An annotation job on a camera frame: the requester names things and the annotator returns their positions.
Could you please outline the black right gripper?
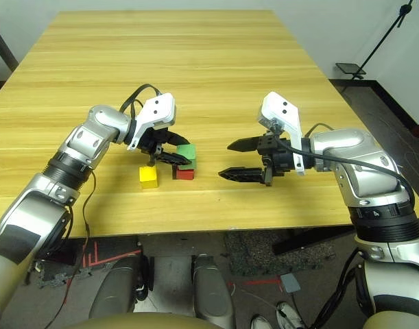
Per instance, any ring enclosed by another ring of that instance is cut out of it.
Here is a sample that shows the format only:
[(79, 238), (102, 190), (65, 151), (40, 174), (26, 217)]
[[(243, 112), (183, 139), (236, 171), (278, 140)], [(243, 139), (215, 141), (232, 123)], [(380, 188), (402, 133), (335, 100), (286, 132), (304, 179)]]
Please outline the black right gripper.
[(300, 168), (300, 163), (294, 158), (289, 148), (310, 152), (310, 142), (301, 139), (301, 146), (291, 145), (287, 138), (280, 138), (277, 143), (273, 135), (240, 138), (227, 146), (227, 150), (249, 152), (258, 150), (264, 168), (260, 167), (230, 167), (218, 173), (226, 180), (234, 182), (256, 182), (266, 186), (272, 185), (273, 177), (284, 176), (290, 171)]

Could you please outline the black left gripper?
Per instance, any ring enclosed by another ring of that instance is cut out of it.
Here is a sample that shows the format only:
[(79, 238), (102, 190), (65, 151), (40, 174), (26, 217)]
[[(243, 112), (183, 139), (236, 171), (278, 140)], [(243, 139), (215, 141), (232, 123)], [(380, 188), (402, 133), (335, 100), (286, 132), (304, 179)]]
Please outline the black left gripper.
[(180, 154), (168, 153), (163, 150), (163, 144), (174, 146), (189, 145), (190, 142), (183, 136), (169, 132), (167, 128), (155, 130), (148, 128), (139, 140), (139, 149), (147, 154), (147, 165), (153, 167), (157, 161), (172, 165), (183, 166), (191, 164), (191, 160)]

